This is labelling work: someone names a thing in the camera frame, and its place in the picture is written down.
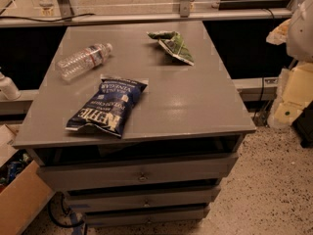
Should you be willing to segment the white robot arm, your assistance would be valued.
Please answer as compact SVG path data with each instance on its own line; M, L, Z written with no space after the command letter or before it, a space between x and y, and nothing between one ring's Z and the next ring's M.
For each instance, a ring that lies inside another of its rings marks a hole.
M313 62L313 0L304 0L291 17L287 53L298 61Z

